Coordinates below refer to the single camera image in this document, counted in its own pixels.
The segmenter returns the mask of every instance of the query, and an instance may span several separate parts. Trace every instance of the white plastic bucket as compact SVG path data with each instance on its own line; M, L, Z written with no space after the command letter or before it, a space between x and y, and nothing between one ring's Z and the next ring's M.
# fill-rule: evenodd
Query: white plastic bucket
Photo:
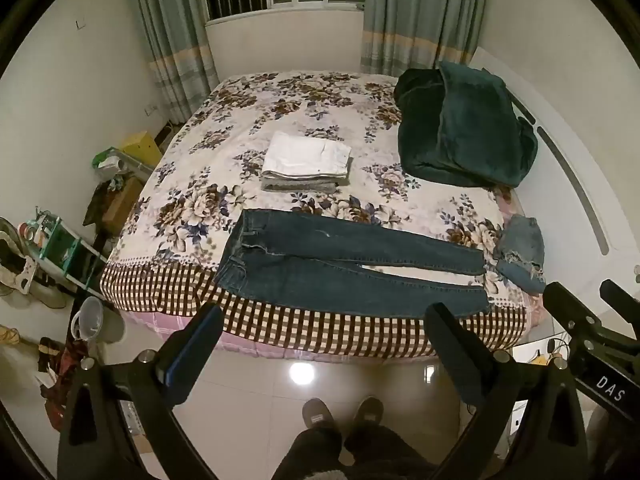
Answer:
M124 320L98 298L90 296L71 320L71 333L76 339L115 343L124 334Z

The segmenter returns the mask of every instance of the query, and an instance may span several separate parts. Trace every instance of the yellow box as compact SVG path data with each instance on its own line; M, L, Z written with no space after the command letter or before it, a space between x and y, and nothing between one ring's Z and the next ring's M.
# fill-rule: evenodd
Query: yellow box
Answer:
M127 137L120 145L120 151L134 156L152 168L155 168L162 158L162 152L149 132L140 132Z

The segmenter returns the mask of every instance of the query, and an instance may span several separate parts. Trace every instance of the white headboard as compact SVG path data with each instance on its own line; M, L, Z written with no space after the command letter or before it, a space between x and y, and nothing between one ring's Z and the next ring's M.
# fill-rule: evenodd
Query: white headboard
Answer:
M538 219L545 276L560 282L596 314L609 307L600 283L610 278L636 295L640 253L618 199L578 135L533 86L482 48L471 67L500 76L514 109L533 124L538 156L516 189L524 213Z

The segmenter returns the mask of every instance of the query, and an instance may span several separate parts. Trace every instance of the blue jeans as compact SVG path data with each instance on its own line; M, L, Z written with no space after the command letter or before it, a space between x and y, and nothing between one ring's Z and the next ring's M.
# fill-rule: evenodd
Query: blue jeans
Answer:
M484 273L476 249L324 216L247 209L215 279L249 300L316 312L421 319L433 303L445 304L457 317L489 309L482 286L428 282L361 265Z

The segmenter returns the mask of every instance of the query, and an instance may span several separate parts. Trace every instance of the window sill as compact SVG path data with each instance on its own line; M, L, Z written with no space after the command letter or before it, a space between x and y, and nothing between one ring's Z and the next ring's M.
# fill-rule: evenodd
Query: window sill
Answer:
M273 4L271 9L253 10L252 12L243 12L242 14L234 14L233 16L225 16L209 20L205 23L205 27L209 25L217 25L218 23L231 22L232 20L241 20L251 16L260 16L261 14L271 14L272 12L290 12L292 10L354 10L356 12L364 12L363 4L340 4L340 3L323 3L323 2L305 2L300 4Z

